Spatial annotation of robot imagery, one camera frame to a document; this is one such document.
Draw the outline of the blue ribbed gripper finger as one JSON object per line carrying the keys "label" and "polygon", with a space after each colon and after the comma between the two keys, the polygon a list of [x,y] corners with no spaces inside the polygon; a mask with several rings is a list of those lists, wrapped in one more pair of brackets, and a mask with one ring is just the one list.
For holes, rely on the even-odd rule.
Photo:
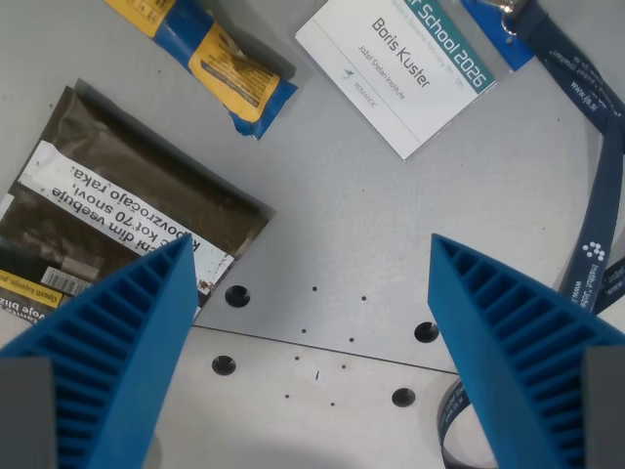
{"label": "blue ribbed gripper finger", "polygon": [[140,468],[197,312],[183,236],[65,303],[2,347],[46,358],[61,468]]}
{"label": "blue ribbed gripper finger", "polygon": [[582,357],[622,332],[539,281],[433,234],[428,304],[460,376],[439,429],[468,405],[501,468],[586,463]]}

